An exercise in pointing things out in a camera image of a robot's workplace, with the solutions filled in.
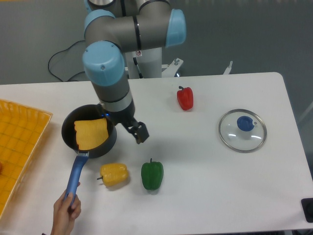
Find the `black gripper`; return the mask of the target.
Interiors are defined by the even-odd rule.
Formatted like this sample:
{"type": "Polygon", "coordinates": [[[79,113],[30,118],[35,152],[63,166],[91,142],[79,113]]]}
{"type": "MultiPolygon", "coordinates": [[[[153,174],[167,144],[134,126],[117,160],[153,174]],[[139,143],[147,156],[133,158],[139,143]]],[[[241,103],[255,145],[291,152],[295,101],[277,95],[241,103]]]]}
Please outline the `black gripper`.
{"type": "Polygon", "coordinates": [[[97,111],[103,118],[105,117],[113,125],[121,123],[124,128],[133,135],[137,144],[144,143],[149,137],[145,123],[135,121],[135,106],[133,102],[131,102],[126,109],[118,112],[105,110],[103,105],[99,103],[97,104],[97,111]]]}

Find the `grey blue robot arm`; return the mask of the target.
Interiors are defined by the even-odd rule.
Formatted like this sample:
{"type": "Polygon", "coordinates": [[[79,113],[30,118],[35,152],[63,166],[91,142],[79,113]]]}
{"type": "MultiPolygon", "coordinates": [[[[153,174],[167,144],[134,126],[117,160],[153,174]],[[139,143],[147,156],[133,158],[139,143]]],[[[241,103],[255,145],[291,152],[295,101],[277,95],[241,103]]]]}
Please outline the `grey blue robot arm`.
{"type": "Polygon", "coordinates": [[[123,54],[172,47],[186,39],[184,13],[167,0],[87,0],[83,66],[112,124],[122,124],[143,143],[146,125],[134,118],[135,106],[123,54]]]}

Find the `person's hand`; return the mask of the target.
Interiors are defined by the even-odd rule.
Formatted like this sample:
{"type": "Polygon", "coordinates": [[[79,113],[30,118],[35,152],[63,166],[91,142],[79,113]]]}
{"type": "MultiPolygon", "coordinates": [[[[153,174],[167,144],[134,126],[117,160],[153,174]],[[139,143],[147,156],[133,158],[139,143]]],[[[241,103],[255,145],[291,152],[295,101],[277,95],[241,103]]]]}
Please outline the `person's hand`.
{"type": "Polygon", "coordinates": [[[66,191],[54,203],[51,235],[71,234],[75,220],[81,213],[81,201],[78,196],[70,193],[65,199],[65,194],[66,191]]]}

